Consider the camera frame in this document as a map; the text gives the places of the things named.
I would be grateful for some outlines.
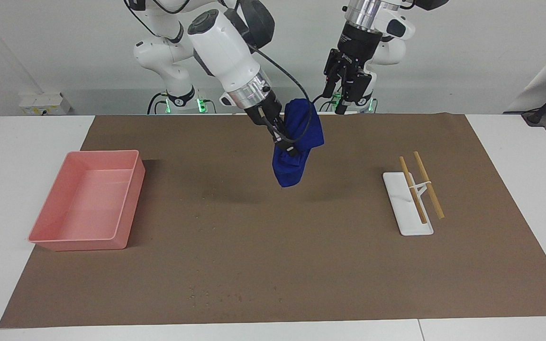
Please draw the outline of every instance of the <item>blue cloth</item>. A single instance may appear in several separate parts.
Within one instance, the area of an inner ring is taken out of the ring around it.
[[[286,104],[284,124],[288,130],[288,137],[295,139],[303,133],[309,121],[309,106],[312,114],[309,128],[305,136],[294,144],[299,153],[292,157],[278,147],[273,152],[273,172],[282,187],[294,186],[300,182],[310,150],[323,145],[323,130],[317,110],[306,99],[294,99]]]

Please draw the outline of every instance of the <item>white table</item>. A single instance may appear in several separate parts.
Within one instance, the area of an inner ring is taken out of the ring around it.
[[[519,116],[468,119],[546,253],[546,131]],[[33,250],[26,237],[63,157],[80,149],[92,121],[0,117],[0,317]],[[546,340],[546,317],[0,330],[0,340],[53,339],[530,341]]]

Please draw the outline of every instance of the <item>blue object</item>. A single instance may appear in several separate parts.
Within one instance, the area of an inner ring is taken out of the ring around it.
[[[286,104],[284,124],[289,138],[298,138],[309,121],[309,106],[311,121],[303,138],[294,143],[299,152],[294,157],[287,151],[276,147],[273,151],[273,172],[282,187],[290,187],[299,183],[305,172],[305,164],[312,148],[323,145],[323,130],[315,106],[306,99],[294,99]]]

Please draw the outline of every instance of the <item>wooden chopstick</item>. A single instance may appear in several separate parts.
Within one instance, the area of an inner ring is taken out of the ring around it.
[[[428,181],[427,190],[429,190],[429,196],[431,197],[431,201],[433,201],[433,207],[435,207],[435,212],[437,213],[437,217],[440,219],[446,218],[446,216],[444,215],[444,211],[442,211],[442,205],[440,205],[439,200],[437,199],[437,195],[435,194],[435,190],[433,189],[433,184],[431,184],[429,175],[427,175],[427,170],[425,169],[423,160],[421,160],[420,158],[420,154],[418,152],[414,152],[414,157],[416,158],[416,163],[418,163],[419,165],[420,174],[422,175],[425,181]]]
[[[399,157],[399,162],[401,163],[401,170],[403,170],[403,176],[406,177],[406,182],[408,183],[408,187],[410,188],[410,194],[412,195],[412,200],[414,201],[414,205],[416,205],[416,211],[418,211],[420,216],[420,222],[423,224],[427,224],[427,217],[425,216],[425,212],[423,212],[423,209],[420,205],[420,199],[418,197],[418,194],[416,193],[416,189],[414,188],[414,182],[412,181],[412,178],[410,177],[410,173],[408,172],[408,166],[406,165],[406,160],[403,159],[403,157]]]

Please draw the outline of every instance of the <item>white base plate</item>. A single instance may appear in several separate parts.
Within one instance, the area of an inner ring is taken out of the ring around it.
[[[412,200],[412,195],[410,194],[410,189],[403,173],[384,173],[383,180],[385,181],[401,235],[432,235],[433,227],[431,226],[429,215],[427,215],[427,210],[425,210],[425,206],[420,201],[419,205],[427,217],[427,223],[423,224],[420,222],[419,213],[416,211],[416,206]]]

